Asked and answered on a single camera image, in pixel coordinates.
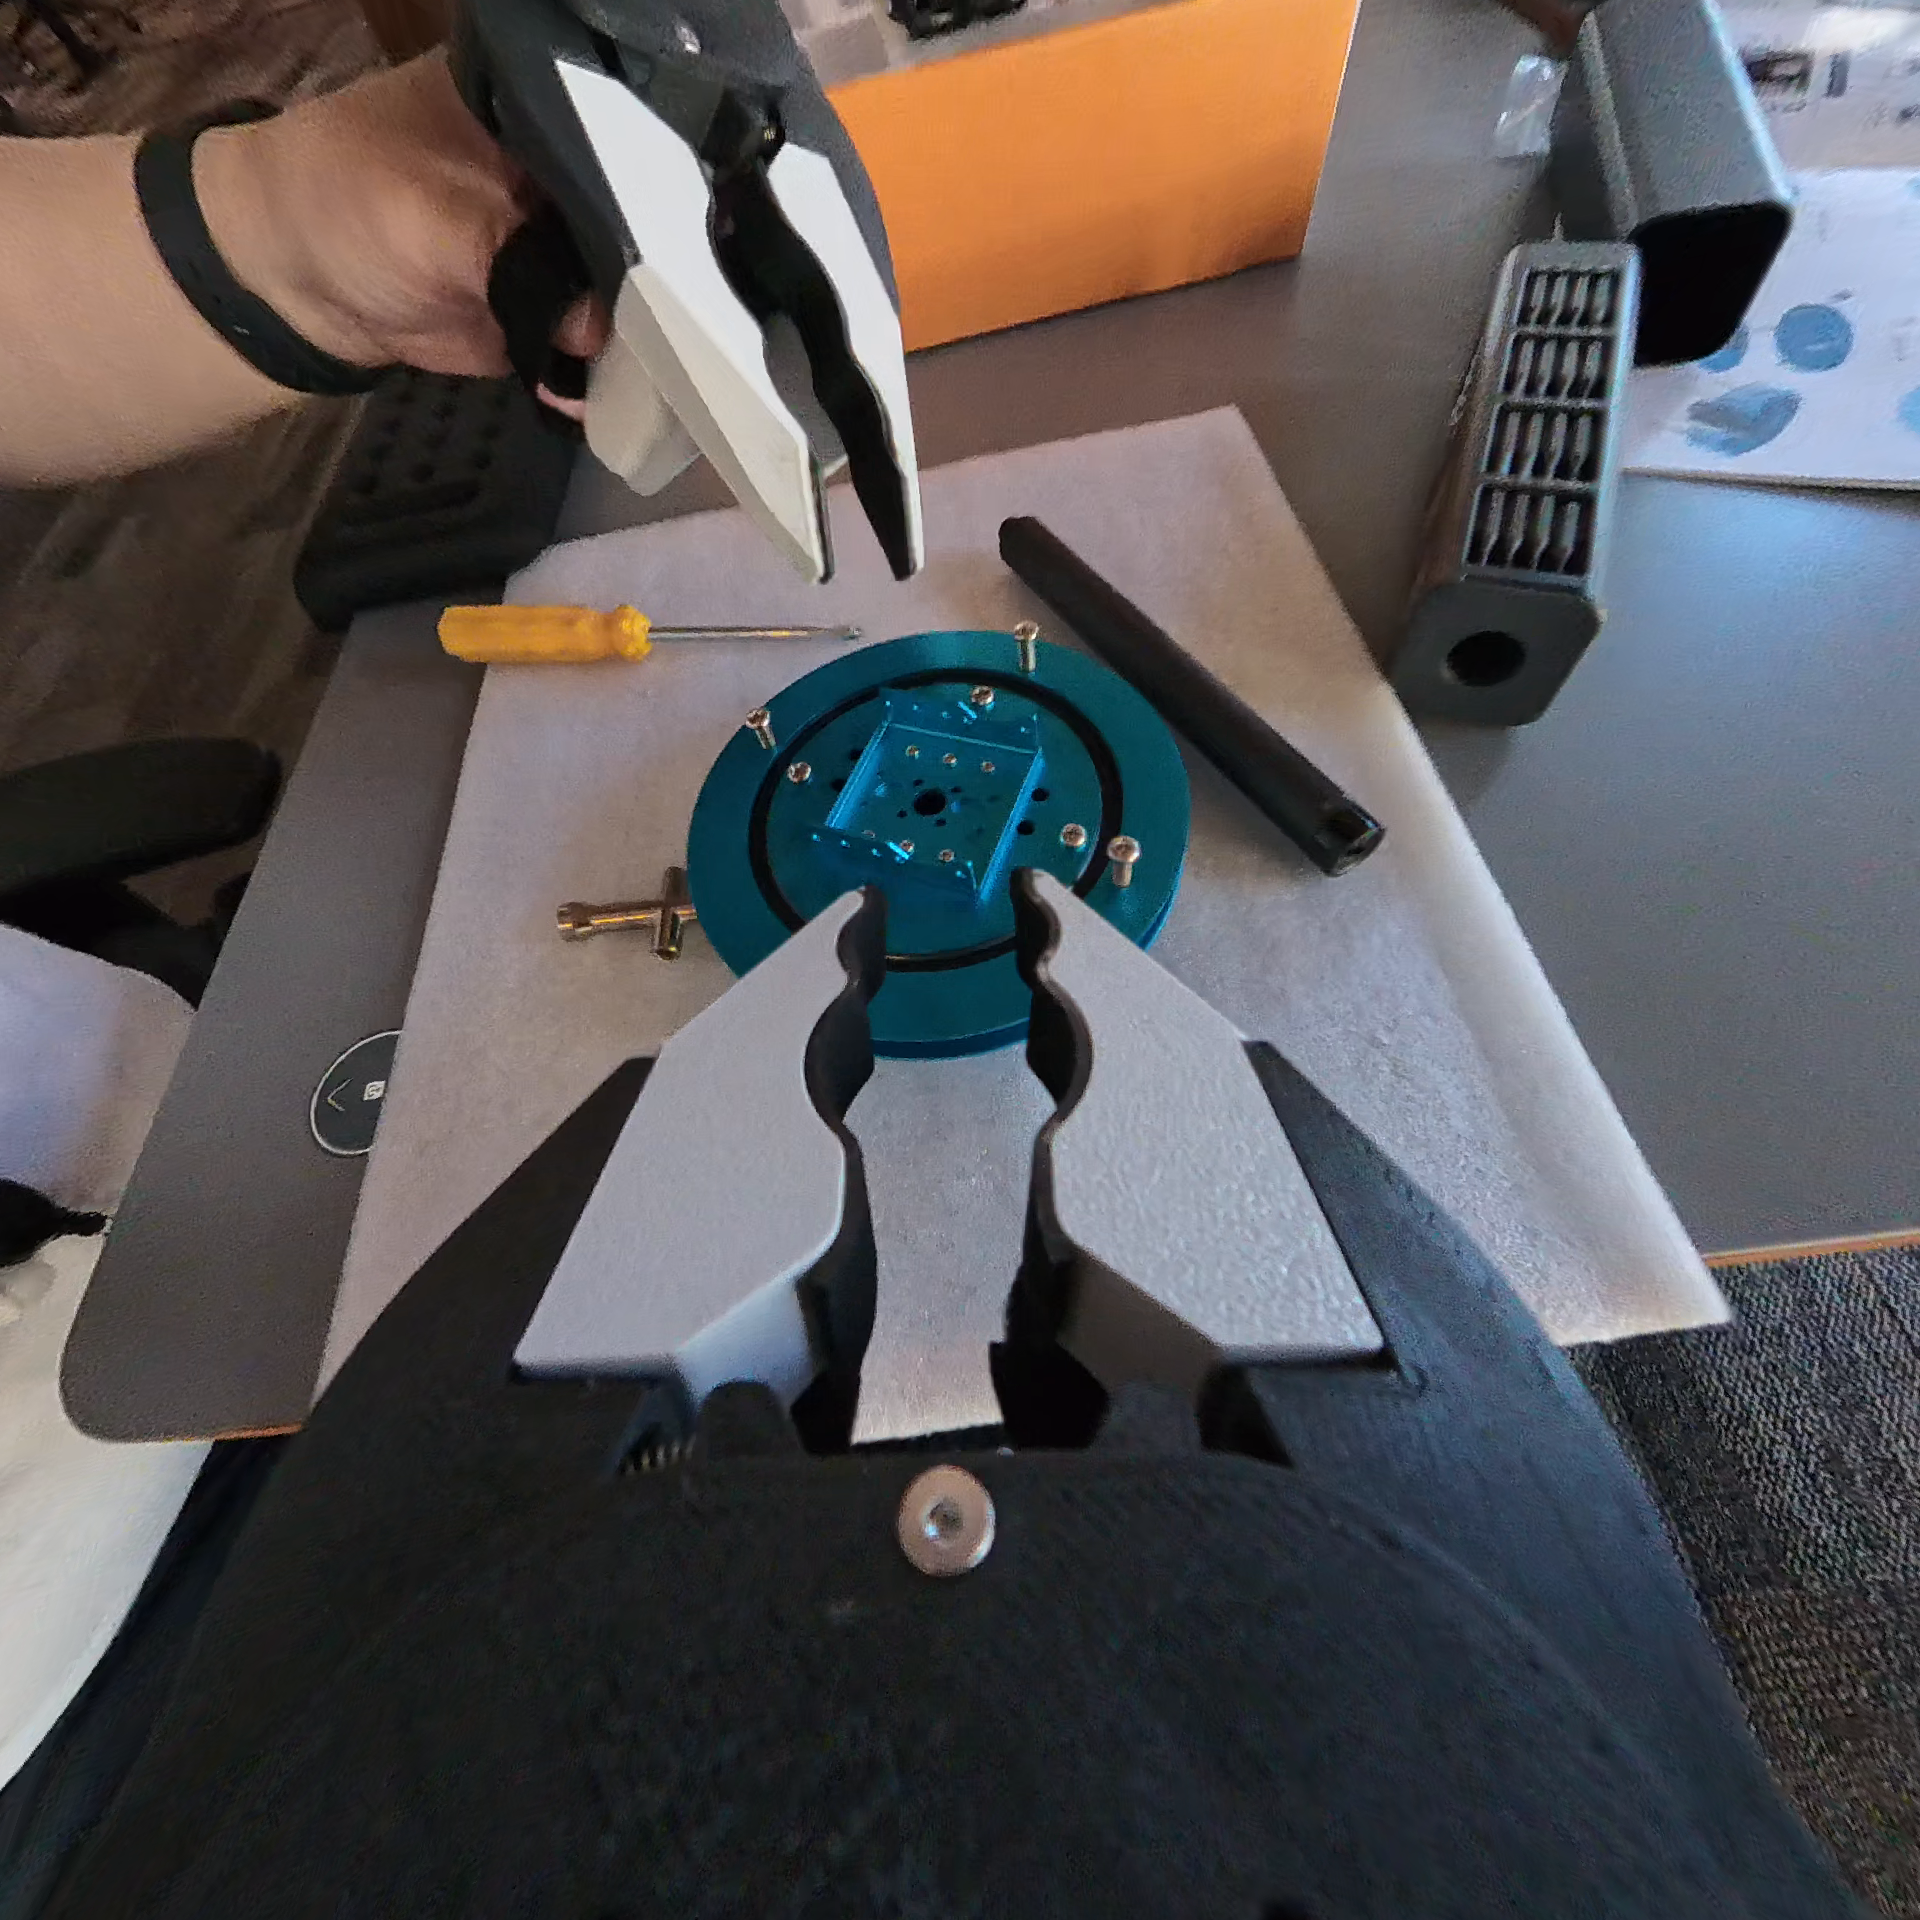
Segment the blue round metal base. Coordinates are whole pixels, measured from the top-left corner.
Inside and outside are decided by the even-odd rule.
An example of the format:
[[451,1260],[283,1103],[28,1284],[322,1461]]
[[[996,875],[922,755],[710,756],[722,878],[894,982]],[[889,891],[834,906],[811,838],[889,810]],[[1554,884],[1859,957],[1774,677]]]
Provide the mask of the blue round metal base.
[[1040,867],[1149,948],[1182,884],[1190,770],[1110,667],[1041,636],[910,633],[825,658],[718,750],[685,829],[735,975],[853,889],[885,893],[876,1051],[1024,1037],[1013,875]]

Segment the person's left hand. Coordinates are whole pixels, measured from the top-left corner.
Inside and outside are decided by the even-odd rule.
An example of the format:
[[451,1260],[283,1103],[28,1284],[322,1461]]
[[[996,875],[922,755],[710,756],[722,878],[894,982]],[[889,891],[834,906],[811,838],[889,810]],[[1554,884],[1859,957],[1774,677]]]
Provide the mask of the person's left hand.
[[208,237],[310,346],[361,370],[505,376],[485,297],[540,181],[465,105],[445,49],[192,145]]

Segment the dark grey case sleeve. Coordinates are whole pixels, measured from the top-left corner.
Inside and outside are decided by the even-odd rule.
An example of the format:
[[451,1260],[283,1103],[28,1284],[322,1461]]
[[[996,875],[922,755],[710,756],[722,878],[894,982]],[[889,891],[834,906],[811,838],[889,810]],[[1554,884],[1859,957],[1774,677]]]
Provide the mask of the dark grey case sleeve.
[[1558,94],[1549,181],[1571,242],[1638,250],[1637,365],[1730,342],[1793,188],[1713,3],[1597,3]]

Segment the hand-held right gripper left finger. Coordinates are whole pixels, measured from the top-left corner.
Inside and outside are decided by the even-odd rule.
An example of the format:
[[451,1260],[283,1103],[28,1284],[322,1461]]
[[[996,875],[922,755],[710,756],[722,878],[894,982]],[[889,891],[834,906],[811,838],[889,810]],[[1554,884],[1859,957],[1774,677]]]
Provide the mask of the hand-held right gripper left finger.
[[527,1379],[668,1380],[690,1410],[763,1384],[848,1447],[877,1255],[846,1127],[876,1071],[889,906],[854,889],[652,1059],[518,1334]]

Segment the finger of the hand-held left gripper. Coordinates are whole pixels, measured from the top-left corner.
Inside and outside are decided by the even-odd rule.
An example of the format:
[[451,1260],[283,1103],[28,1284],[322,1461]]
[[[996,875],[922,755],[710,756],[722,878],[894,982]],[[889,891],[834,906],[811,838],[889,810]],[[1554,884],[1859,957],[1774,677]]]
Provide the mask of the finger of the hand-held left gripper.
[[697,151],[623,80],[568,58],[557,78],[632,255],[589,373],[591,455],[639,495],[705,456],[778,550],[825,580],[820,464],[766,373],[761,322],[716,259]]
[[753,316],[772,416],[798,476],[766,494],[763,521],[812,584],[834,578],[831,455],[846,459],[897,580],[924,566],[922,459],[906,378],[890,248],[854,154],[782,139],[718,178],[718,259]]

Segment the black wristband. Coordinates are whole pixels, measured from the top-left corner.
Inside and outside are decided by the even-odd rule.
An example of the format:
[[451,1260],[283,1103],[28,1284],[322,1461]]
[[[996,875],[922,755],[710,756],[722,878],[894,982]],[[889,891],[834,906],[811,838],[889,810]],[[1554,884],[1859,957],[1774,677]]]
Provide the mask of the black wristband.
[[269,299],[231,273],[214,248],[192,173],[206,131],[265,123],[279,113],[269,100],[230,100],[170,131],[145,131],[131,157],[131,187],[158,262],[192,313],[253,373],[274,388],[310,398],[368,395],[390,373],[354,365],[295,328]]

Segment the black round desk badge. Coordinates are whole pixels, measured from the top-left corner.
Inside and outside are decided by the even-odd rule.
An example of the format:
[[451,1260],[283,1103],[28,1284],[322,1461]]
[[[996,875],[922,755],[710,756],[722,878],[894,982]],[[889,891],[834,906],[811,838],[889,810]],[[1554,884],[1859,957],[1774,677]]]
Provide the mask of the black round desk badge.
[[372,1032],[322,1066],[310,1095],[310,1136],[328,1154],[368,1154],[384,1111],[381,1100],[390,1095],[400,1037],[400,1027]]

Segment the yellow-handled screwdriver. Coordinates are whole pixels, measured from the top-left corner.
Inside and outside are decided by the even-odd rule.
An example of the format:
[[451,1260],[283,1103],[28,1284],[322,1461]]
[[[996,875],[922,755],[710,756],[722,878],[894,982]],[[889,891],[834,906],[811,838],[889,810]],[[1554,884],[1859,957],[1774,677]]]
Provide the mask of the yellow-handled screwdriver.
[[854,643],[861,636],[853,623],[834,627],[690,627],[657,623],[638,607],[591,611],[576,605],[483,605],[483,607],[446,607],[439,618],[441,649],[459,661],[639,661],[663,643],[705,643],[705,641],[752,641],[752,643],[790,643],[790,641],[834,641]]

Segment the black office chair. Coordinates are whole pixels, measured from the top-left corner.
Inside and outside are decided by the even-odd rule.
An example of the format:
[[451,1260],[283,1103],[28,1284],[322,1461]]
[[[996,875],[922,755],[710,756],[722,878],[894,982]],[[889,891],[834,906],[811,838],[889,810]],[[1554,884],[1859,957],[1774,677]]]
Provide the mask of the black office chair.
[[485,598],[573,441],[511,378],[391,376],[128,484],[3,495],[3,927],[198,1003],[351,618]]

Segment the white foam sheet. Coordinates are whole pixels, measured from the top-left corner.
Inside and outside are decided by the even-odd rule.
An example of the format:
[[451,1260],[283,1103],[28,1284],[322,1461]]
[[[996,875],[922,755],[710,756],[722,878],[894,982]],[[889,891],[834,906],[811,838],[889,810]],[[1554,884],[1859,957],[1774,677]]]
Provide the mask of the white foam sheet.
[[[1726,1304],[1622,1127],[1401,703],[1234,408],[924,473],[924,572],[842,558],[811,621],[865,641],[1028,618],[998,521],[1040,517],[1385,822],[1346,878],[1190,760],[1182,891],[1152,948],[1285,1054],[1471,1230],[1560,1342]],[[485,669],[314,1388],[427,1255],[627,1059],[718,998],[692,936],[565,944],[561,901],[657,891],[716,755],[825,647]]]

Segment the instruction sheet blue prints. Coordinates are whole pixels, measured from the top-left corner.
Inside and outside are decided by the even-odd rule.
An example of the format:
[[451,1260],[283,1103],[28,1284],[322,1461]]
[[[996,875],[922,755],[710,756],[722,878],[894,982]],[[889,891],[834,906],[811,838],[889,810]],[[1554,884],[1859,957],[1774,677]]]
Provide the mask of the instruction sheet blue prints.
[[1918,169],[1796,178],[1796,221],[1726,346],[1637,373],[1627,473],[1918,490]]

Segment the black electric screwdriver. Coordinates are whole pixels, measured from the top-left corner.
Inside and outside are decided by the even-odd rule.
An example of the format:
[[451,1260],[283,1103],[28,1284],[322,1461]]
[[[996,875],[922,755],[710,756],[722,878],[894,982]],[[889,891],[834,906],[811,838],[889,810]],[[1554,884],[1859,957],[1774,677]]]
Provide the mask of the black electric screwdriver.
[[1232,685],[1034,517],[998,524],[1010,572],[1122,677],[1324,875],[1370,859],[1385,825]]

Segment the metal cross wrench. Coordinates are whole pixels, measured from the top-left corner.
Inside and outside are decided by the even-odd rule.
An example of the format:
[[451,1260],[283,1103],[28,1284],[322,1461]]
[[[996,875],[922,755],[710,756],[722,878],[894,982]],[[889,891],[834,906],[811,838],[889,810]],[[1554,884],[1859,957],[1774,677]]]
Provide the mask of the metal cross wrench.
[[698,923],[692,884],[682,866],[668,866],[652,896],[629,901],[561,901],[554,915],[561,939],[608,933],[650,933],[650,949],[674,963],[682,957],[685,930]]

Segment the clear plastic bag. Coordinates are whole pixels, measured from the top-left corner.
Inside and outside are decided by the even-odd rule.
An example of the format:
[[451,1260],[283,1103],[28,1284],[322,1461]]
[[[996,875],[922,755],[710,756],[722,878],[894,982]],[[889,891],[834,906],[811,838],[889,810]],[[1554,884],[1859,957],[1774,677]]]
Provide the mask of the clear plastic bag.
[[1565,75],[1565,56],[1523,56],[1513,64],[1493,132],[1499,160],[1549,157]]

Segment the orange cardboard box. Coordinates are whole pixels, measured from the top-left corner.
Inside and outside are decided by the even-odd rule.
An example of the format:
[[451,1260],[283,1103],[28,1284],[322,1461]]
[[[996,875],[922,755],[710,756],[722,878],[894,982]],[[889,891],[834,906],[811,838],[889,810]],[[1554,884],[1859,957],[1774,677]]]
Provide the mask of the orange cardboard box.
[[1289,262],[1357,3],[1018,3],[915,39],[786,3],[876,181],[902,335],[938,350]]

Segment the black screwdriver bit holder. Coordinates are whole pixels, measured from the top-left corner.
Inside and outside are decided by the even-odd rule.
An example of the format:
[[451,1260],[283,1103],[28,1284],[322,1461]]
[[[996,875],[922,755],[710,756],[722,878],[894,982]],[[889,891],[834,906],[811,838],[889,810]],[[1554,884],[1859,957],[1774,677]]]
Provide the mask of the black screwdriver bit holder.
[[1505,255],[1385,669],[1410,716],[1530,726],[1597,641],[1637,327],[1632,243]]

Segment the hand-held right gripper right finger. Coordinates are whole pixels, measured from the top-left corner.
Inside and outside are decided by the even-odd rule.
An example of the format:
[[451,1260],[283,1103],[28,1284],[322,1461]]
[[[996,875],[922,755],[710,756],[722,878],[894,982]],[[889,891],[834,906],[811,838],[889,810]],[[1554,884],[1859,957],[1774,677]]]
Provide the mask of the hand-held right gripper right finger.
[[1013,904],[1051,1114],[991,1348],[1007,1443],[1084,1447],[1129,1384],[1208,1421],[1232,1375],[1385,1366],[1266,1051],[1065,882],[1018,867]]

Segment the grey desk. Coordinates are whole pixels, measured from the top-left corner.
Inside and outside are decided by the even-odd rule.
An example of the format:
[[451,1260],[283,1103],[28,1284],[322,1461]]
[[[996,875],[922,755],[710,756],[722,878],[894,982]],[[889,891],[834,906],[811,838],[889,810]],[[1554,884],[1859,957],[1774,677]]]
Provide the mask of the grey desk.
[[[1489,280],[1541,221],[1489,157],[1499,3],[1362,3],[1297,265],[917,357],[922,456],[1242,408],[1385,649]],[[1427,727],[1706,1255],[1918,1230],[1918,495],[1631,478],[1611,621],[1543,722]],[[402,1018],[477,705],[423,607],[354,623],[108,1239],[75,1421],[302,1421],[359,1159],[310,1136]]]

